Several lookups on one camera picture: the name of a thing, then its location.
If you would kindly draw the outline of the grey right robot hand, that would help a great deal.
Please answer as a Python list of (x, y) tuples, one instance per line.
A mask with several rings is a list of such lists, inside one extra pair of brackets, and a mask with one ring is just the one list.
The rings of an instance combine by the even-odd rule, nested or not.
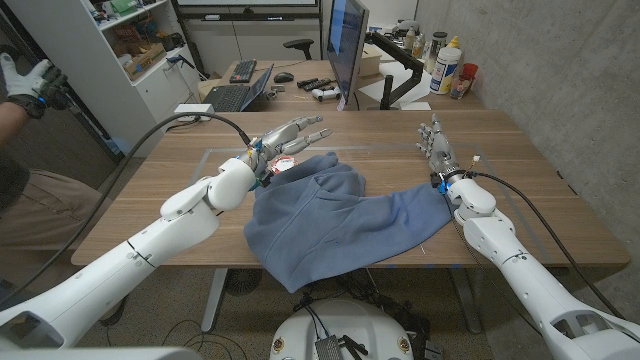
[(459, 166), (455, 151), (442, 131), (439, 116), (433, 114), (430, 125), (421, 123), (418, 133), (420, 141), (416, 146), (427, 158), (429, 167), (436, 174), (438, 182), (453, 184), (462, 180), (464, 170)]

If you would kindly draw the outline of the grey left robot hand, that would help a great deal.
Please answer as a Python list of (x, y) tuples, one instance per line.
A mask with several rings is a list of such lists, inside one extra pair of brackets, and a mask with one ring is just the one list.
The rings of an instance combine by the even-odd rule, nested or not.
[(248, 149), (238, 157), (248, 165), (258, 178), (264, 178), (268, 163), (278, 155), (294, 155), (310, 144), (327, 138), (332, 130), (325, 128), (310, 135), (299, 137), (299, 133), (308, 125), (321, 122), (322, 116), (302, 116), (276, 127), (261, 137), (254, 138)]

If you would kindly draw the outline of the person's white gloved hand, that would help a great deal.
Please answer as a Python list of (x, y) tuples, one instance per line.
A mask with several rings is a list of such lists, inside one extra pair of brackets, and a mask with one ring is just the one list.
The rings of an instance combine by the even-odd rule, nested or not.
[(20, 75), (16, 70), (16, 65), (11, 56), (8, 53), (2, 53), (1, 68), (8, 95), (30, 95), (38, 97), (42, 87), (47, 84), (44, 75), (51, 66), (52, 63), (48, 59), (44, 59), (37, 63), (28, 74)]

